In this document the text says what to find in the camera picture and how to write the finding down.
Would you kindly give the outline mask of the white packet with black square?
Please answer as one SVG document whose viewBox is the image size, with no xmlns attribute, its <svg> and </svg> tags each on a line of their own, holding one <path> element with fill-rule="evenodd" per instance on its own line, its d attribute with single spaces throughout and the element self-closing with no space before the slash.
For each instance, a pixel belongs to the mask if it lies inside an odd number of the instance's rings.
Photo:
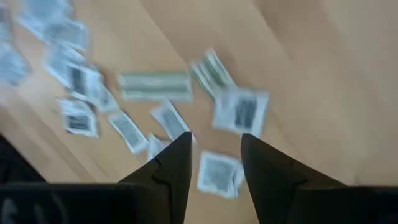
<svg viewBox="0 0 398 224">
<path fill-rule="evenodd" d="M 262 134 L 269 94 L 267 91 L 253 91 L 230 88 L 215 94 L 212 125 L 216 129 L 231 131 L 239 135 Z"/>
</svg>

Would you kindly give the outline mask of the green striped bandage strip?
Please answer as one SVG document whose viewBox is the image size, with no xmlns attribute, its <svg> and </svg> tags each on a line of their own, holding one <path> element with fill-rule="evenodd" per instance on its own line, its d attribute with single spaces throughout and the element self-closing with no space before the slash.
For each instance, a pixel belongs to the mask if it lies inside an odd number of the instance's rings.
<svg viewBox="0 0 398 224">
<path fill-rule="evenodd" d="M 192 101 L 192 80 L 187 72 L 131 72 L 118 76 L 126 100 Z"/>
<path fill-rule="evenodd" d="M 206 50 L 204 57 L 201 60 L 191 62 L 189 68 L 199 85 L 212 99 L 219 91 L 236 88 L 233 78 L 214 49 Z"/>
</svg>

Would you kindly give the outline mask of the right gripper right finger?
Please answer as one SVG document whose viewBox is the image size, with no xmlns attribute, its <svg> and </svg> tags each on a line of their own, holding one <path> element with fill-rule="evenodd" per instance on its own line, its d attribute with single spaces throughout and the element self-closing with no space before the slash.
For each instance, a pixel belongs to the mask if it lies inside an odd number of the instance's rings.
<svg viewBox="0 0 398 224">
<path fill-rule="evenodd" d="M 241 159 L 260 224 L 288 224 L 295 190 L 300 185 L 328 189 L 344 186 L 251 134 L 241 137 Z"/>
</svg>

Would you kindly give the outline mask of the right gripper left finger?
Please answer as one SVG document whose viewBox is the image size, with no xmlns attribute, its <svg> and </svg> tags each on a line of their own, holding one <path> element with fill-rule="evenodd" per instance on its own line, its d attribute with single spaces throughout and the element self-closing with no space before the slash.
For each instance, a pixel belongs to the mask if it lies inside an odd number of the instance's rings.
<svg viewBox="0 0 398 224">
<path fill-rule="evenodd" d="M 121 180 L 134 196 L 133 224 L 184 224 L 192 177 L 192 134 L 184 132 Z"/>
</svg>

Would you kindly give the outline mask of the white square wipe packet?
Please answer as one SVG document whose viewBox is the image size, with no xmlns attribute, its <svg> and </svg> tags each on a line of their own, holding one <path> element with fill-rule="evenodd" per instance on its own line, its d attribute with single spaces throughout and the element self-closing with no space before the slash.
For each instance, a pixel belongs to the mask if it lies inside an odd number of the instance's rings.
<svg viewBox="0 0 398 224">
<path fill-rule="evenodd" d="M 58 100 L 66 131 L 72 134 L 98 138 L 96 116 L 84 101 L 62 98 Z"/>
<path fill-rule="evenodd" d="M 66 71 L 72 97 L 92 103 L 99 100 L 103 79 L 97 70 L 85 65 L 67 62 Z"/>
<path fill-rule="evenodd" d="M 18 22 L 42 40 L 47 26 L 73 14 L 70 0 L 21 0 Z"/>
<path fill-rule="evenodd" d="M 168 139 L 159 139 L 157 136 L 150 134 L 149 138 L 149 148 L 147 151 L 147 160 L 153 159 L 158 153 L 163 151 L 171 141 Z"/>
<path fill-rule="evenodd" d="M 44 30 L 44 41 L 58 43 L 86 51 L 88 48 L 88 29 L 80 22 L 65 20 L 50 24 Z"/>
<path fill-rule="evenodd" d="M 119 110 L 119 105 L 114 95 L 104 84 L 101 84 L 95 92 L 94 105 L 100 113 L 110 113 Z"/>
<path fill-rule="evenodd" d="M 241 161 L 235 157 L 203 151 L 197 189 L 224 198 L 237 198 L 244 181 Z"/>
<path fill-rule="evenodd" d="M 28 61 L 8 42 L 0 42 L 0 82 L 18 85 L 30 74 Z"/>
<path fill-rule="evenodd" d="M 123 111 L 111 114 L 109 123 L 121 135 L 133 154 L 142 152 L 148 145 L 148 140 L 136 126 L 133 120 Z"/>
<path fill-rule="evenodd" d="M 169 100 L 163 101 L 150 113 L 152 117 L 165 129 L 165 132 L 171 140 L 175 140 L 181 134 L 191 131 Z"/>
<path fill-rule="evenodd" d="M 84 56 L 75 49 L 62 45 L 53 45 L 47 53 L 44 68 L 61 84 L 70 86 L 67 74 L 67 62 L 85 63 Z"/>
</svg>

